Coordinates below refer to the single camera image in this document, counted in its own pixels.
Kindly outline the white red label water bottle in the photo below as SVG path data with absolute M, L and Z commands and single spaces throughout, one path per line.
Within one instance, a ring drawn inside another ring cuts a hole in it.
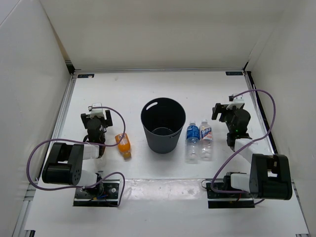
M 212 160 L 213 152 L 213 134 L 212 128 L 206 119 L 201 121 L 199 126 L 200 135 L 200 157 L 204 161 Z

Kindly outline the clear unlabelled plastic bottle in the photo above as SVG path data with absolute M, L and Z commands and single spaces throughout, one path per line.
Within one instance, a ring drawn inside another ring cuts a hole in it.
M 100 158 L 94 160 L 95 167 L 97 170 L 103 170 L 106 165 L 107 159 L 106 154 L 104 153 Z

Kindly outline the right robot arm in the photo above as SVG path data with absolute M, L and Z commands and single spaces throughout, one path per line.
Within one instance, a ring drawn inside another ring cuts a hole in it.
M 234 197 L 236 194 L 250 194 L 253 198 L 290 200 L 292 184 L 288 158 L 285 155 L 261 154 L 257 142 L 247 133 L 250 113 L 244 105 L 215 104 L 212 119 L 218 119 L 228 128 L 227 145 L 234 152 L 246 159 L 250 173 L 228 172 L 219 188 L 211 182 L 210 189 L 215 193 Z

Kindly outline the orange juice bottle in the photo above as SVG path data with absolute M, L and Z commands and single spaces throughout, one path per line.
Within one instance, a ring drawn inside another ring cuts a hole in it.
M 120 141 L 117 147 L 124 159 L 131 158 L 131 144 L 127 134 L 125 133 L 124 136 L 122 136 L 122 134 L 118 134 L 117 136 L 115 136 L 115 140 L 116 143 Z

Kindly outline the blue label water bottle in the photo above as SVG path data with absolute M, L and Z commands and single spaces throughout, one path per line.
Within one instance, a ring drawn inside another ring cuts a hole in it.
M 186 131 L 186 162 L 198 162 L 199 128 L 195 121 L 190 121 Z

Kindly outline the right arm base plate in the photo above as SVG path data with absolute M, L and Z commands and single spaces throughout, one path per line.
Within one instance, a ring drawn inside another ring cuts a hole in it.
M 207 192 L 209 209 L 254 208 L 254 200 L 250 194 L 217 193 L 211 189 L 211 179 L 204 179 L 201 187 Z

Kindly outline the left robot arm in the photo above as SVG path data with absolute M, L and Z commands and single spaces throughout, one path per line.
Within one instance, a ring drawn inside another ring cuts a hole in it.
M 97 181 L 96 174 L 82 174 L 82 162 L 103 156 L 106 129 L 113 125 L 111 112 L 92 109 L 89 114 L 81 114 L 80 117 L 87 131 L 83 142 L 88 144 L 54 143 L 42 172 L 42 180 L 48 184 L 87 186 L 87 192 L 97 198 L 103 194 L 104 185 Z

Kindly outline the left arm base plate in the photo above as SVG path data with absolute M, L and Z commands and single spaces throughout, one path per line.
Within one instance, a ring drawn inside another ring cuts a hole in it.
M 74 207 L 119 207 L 125 188 L 125 176 L 121 172 L 114 172 L 106 179 L 97 174 L 97 181 L 101 181 L 93 188 L 77 188 L 74 195 Z

